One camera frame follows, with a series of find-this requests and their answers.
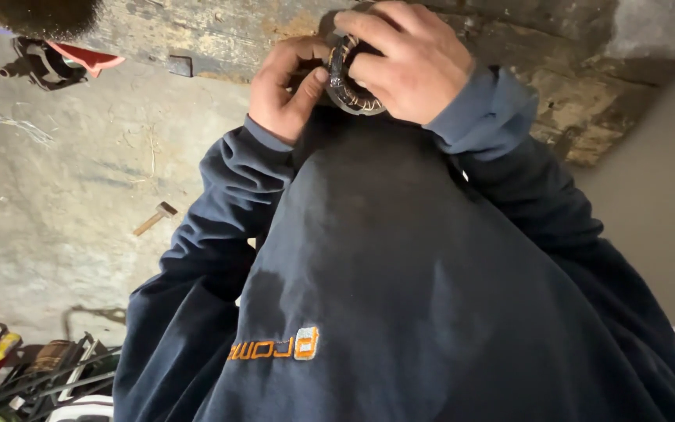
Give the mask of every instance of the hammer head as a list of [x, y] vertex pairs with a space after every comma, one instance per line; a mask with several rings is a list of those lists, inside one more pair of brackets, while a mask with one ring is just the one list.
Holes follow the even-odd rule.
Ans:
[[168, 203], [165, 202], [165, 201], [164, 201], [164, 202], [161, 202], [160, 204], [158, 204], [158, 205], [155, 207], [155, 209], [156, 209], [160, 214], [162, 214], [164, 217], [168, 217], [168, 218], [171, 218], [171, 217], [175, 216], [176, 213], [179, 212], [179, 211], [176, 211], [176, 208], [174, 208], [174, 207], [168, 205]]

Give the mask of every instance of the hammer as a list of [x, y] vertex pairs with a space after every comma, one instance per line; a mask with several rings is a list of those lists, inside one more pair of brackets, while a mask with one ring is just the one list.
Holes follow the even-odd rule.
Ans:
[[157, 210], [157, 213], [155, 213], [154, 216], [150, 217], [150, 219], [146, 222], [143, 223], [143, 225], [137, 227], [137, 230], [134, 231], [135, 236], [139, 236], [147, 231], [150, 227], [152, 227], [155, 223], [159, 222], [161, 218], [163, 217], [168, 217], [171, 218], [176, 215], [179, 211], [176, 211], [176, 208], [168, 205], [167, 202], [161, 202], [158, 204], [155, 209]]

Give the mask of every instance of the man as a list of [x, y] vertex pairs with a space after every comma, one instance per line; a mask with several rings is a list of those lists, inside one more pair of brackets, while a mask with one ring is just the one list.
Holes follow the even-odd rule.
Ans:
[[276, 45], [131, 298], [117, 421], [675, 421], [670, 323], [529, 137], [535, 95], [422, 6], [335, 24], [395, 119], [314, 108], [322, 68], [291, 95], [327, 50]]

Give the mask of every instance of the hair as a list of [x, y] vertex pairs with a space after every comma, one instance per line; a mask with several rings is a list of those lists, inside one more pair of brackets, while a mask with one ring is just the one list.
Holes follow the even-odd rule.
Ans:
[[0, 0], [0, 25], [28, 38], [71, 41], [95, 28], [102, 0]]

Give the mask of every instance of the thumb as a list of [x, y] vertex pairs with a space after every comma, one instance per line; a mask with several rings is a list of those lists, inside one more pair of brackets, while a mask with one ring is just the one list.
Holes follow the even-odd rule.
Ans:
[[321, 66], [311, 71], [301, 82], [298, 91], [295, 92], [286, 108], [304, 117], [309, 117], [314, 104], [320, 99], [325, 89], [328, 77], [327, 70]]

